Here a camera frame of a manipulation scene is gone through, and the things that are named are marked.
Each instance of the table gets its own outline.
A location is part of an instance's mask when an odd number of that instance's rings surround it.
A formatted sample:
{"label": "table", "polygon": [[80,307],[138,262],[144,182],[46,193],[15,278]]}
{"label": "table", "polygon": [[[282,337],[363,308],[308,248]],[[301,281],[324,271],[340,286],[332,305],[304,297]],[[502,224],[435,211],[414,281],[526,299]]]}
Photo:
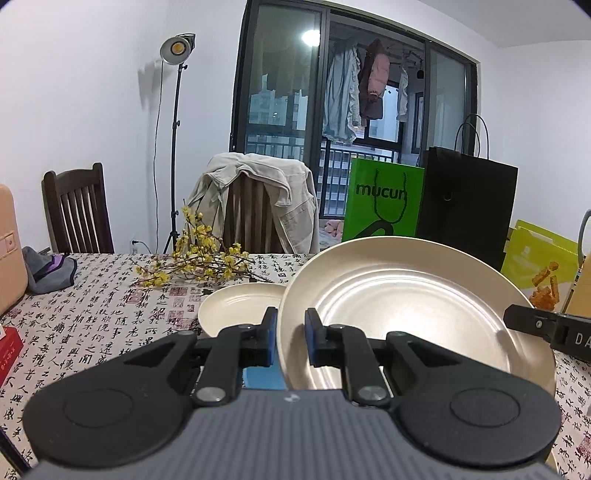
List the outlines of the table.
{"label": "table", "polygon": [[[78,254],[75,285],[25,296],[3,318],[24,342],[20,357],[0,390],[1,427],[31,463],[22,431],[22,409],[39,388],[105,362],[180,329],[201,332],[197,311],[215,286],[176,283],[158,290],[132,286],[134,265],[149,255]],[[253,270],[286,283],[310,255],[253,255]],[[554,445],[560,473],[571,480],[591,475],[591,366],[556,352],[556,400],[563,426]],[[16,479],[0,459],[4,478]]]}

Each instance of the red box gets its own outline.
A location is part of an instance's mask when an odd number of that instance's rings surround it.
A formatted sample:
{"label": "red box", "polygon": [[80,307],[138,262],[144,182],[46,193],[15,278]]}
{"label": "red box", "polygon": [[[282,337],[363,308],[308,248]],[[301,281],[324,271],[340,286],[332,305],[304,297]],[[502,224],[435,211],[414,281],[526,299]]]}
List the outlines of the red box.
{"label": "red box", "polygon": [[22,340],[14,327],[4,327],[6,337],[0,340],[0,385],[8,376],[12,365],[22,350]]}

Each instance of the lamp head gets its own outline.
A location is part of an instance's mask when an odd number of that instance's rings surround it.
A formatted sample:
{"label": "lamp head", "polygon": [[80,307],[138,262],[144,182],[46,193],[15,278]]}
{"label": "lamp head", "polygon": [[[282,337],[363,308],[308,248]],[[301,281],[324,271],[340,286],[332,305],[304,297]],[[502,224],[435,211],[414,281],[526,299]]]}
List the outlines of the lamp head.
{"label": "lamp head", "polygon": [[191,55],[195,48],[195,34],[184,33],[166,40],[160,47],[160,56],[169,65],[178,65]]}

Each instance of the plate rim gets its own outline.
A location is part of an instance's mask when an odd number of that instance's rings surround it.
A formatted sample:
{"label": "plate rim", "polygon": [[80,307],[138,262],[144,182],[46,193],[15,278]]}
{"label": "plate rim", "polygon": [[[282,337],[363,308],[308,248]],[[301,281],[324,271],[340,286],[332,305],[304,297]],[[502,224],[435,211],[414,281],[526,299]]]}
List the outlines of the plate rim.
{"label": "plate rim", "polygon": [[[299,275],[302,275],[302,272],[305,271],[306,268],[309,268],[308,266],[310,264],[312,264],[312,262],[315,262],[317,258],[323,258],[323,255],[327,255],[328,253],[330,253],[332,250],[334,249],[338,249],[341,248],[344,245],[351,245],[354,244],[355,242],[384,242],[384,241],[391,241],[391,240],[395,240],[395,239],[402,239],[403,241],[414,241],[414,242],[419,242],[419,243],[424,243],[424,244],[430,244],[430,245],[436,245],[437,247],[443,247],[444,249],[449,249],[455,252],[458,252],[462,255],[467,255],[468,257],[470,257],[471,259],[475,260],[476,262],[484,265],[489,271],[493,272],[494,274],[496,274],[498,277],[501,277],[504,281],[509,282],[509,284],[513,287],[513,289],[518,292],[518,294],[522,297],[523,301],[525,301],[525,304],[528,306],[532,306],[530,301],[527,299],[527,297],[523,294],[523,292],[521,290],[519,290],[515,285],[513,285],[511,283],[510,280],[508,280],[504,275],[501,274],[501,272],[495,270],[494,268],[492,268],[490,265],[488,265],[487,263],[483,262],[482,260],[473,257],[470,254],[467,254],[465,252],[462,252],[461,250],[458,250],[457,248],[453,248],[450,247],[448,245],[443,245],[440,244],[438,242],[433,242],[431,240],[425,240],[423,238],[415,238],[415,237],[409,237],[409,236],[399,236],[399,235],[391,235],[391,236],[385,236],[385,235],[379,235],[379,236],[369,236],[369,237],[364,237],[364,238],[356,238],[353,240],[349,240],[346,242],[342,242],[340,244],[334,245],[330,248],[327,248],[326,250],[320,252],[319,254],[313,256],[312,258],[310,258],[301,268],[298,269],[298,271],[295,273],[295,275],[290,279],[289,283],[287,284],[287,288],[285,289],[285,293],[283,294],[283,297],[281,299],[281,303],[279,305],[279,309],[278,309],[278,313],[277,313],[277,349],[278,349],[278,356],[279,356],[279,361],[280,361],[280,366],[281,366],[281,370],[283,372],[283,376],[285,378],[285,383],[287,384],[289,389],[294,389],[294,388],[306,388],[306,389],[310,389],[310,388],[316,388],[316,386],[314,385],[313,381],[312,382],[307,382],[308,384],[300,387],[297,385],[294,385],[294,383],[292,382],[292,379],[290,378],[290,376],[288,375],[288,366],[287,366],[287,360],[285,357],[285,349],[284,349],[284,345],[281,339],[281,335],[280,332],[282,331],[282,322],[283,322],[283,315],[284,315],[284,310],[285,310],[285,300],[289,297],[292,289],[293,289],[293,285],[296,283],[296,280],[298,279]],[[546,391],[548,391],[548,393],[550,393],[550,390],[555,391],[556,390],[556,357],[554,356],[554,352],[553,350],[550,348],[550,346],[548,345],[548,350],[550,351],[550,355],[552,358],[552,364],[553,364],[553,374],[552,374],[552,378],[548,378],[548,384],[547,385],[539,385],[542,388],[544,388]]]}
{"label": "plate rim", "polygon": [[[208,295],[205,298],[205,300],[203,300],[201,302],[201,304],[199,305],[199,309],[197,310],[197,320],[199,321],[199,325],[203,329],[204,333],[207,334],[208,336],[212,337],[212,336],[217,336],[217,334],[222,330],[222,328],[220,328],[220,329],[218,329],[217,332],[213,332],[213,331],[208,332],[207,331],[207,329],[203,325],[202,316],[201,316],[201,310],[204,305],[206,305],[206,311],[208,311],[208,310],[215,308],[215,304],[218,301],[218,299],[221,300],[220,297],[227,296],[228,292],[230,292],[230,296],[232,296],[232,293],[235,291],[237,291],[236,295],[238,295],[238,294],[240,294],[239,292],[241,290],[260,290],[261,287],[265,287],[269,290],[276,290],[275,292],[270,292],[270,293],[272,293],[273,296],[275,296],[278,299],[283,298],[283,295],[285,294],[285,291],[287,289],[287,285],[285,285],[284,283],[271,283],[271,282],[258,282],[257,281],[257,282],[245,282],[245,283],[237,283],[234,285],[228,285],[228,286],[222,287],[222,288],[214,291],[212,294]],[[247,296],[248,293],[242,293],[240,295]]]}

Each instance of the white plate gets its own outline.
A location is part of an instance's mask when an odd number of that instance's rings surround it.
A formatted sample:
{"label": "white plate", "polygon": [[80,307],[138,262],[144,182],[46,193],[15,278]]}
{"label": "white plate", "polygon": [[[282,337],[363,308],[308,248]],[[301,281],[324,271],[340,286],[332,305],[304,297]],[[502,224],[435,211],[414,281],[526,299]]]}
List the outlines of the white plate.
{"label": "white plate", "polygon": [[499,272],[453,248],[395,236],[345,242],[316,255],[290,281],[277,324],[281,368],[291,388],[340,388],[337,369],[308,362],[304,312],[315,307],[325,325],[356,326],[380,339],[405,331],[554,395],[549,345],[503,324],[513,303],[531,306]]}
{"label": "white plate", "polygon": [[554,458],[554,452],[550,452],[546,459],[546,465],[548,465],[554,472],[558,472],[558,465],[556,465],[556,458]]}
{"label": "white plate", "polygon": [[207,297],[197,318],[203,331],[215,337],[226,327],[262,322],[267,307],[278,307],[285,285],[278,283],[240,283],[224,287]]}

